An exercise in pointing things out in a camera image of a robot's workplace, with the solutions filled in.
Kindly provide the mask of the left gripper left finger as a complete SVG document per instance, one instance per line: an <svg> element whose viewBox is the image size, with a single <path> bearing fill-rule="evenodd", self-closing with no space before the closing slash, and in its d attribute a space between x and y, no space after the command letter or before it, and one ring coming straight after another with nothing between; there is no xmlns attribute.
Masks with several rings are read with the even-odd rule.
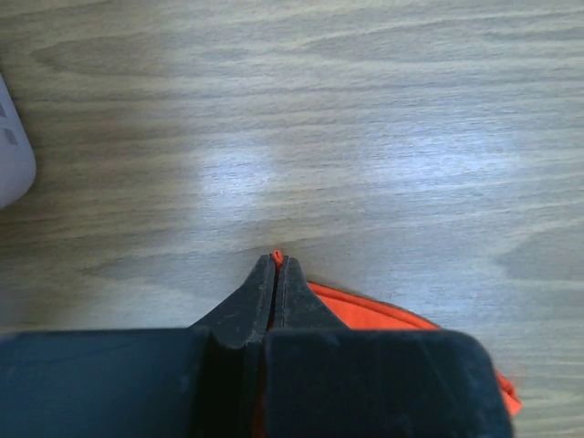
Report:
<svg viewBox="0 0 584 438"><path fill-rule="evenodd" d="M276 264L261 256L233 294L187 328L28 331L1 341L4 437L190 437L208 346L266 324Z"/></svg>

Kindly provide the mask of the white plastic laundry basket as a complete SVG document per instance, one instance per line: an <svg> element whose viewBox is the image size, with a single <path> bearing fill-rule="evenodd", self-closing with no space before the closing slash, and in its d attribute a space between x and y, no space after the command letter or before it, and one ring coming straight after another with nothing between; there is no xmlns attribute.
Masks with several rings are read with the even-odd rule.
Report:
<svg viewBox="0 0 584 438"><path fill-rule="evenodd" d="M0 101L0 204L5 208L30 189L36 178L37 163L4 78L1 78Z"/></svg>

